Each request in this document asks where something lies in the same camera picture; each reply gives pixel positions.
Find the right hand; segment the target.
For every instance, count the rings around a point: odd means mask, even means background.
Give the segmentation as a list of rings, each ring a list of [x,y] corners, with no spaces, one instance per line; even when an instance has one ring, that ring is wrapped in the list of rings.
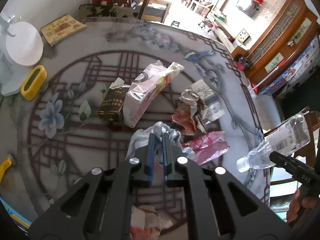
[[[295,192],[294,198],[289,205],[289,210],[286,214],[287,223],[291,223],[296,220],[298,217],[298,211],[301,207],[314,209],[317,203],[319,202],[319,197],[304,197],[300,200],[301,188],[298,188]]]

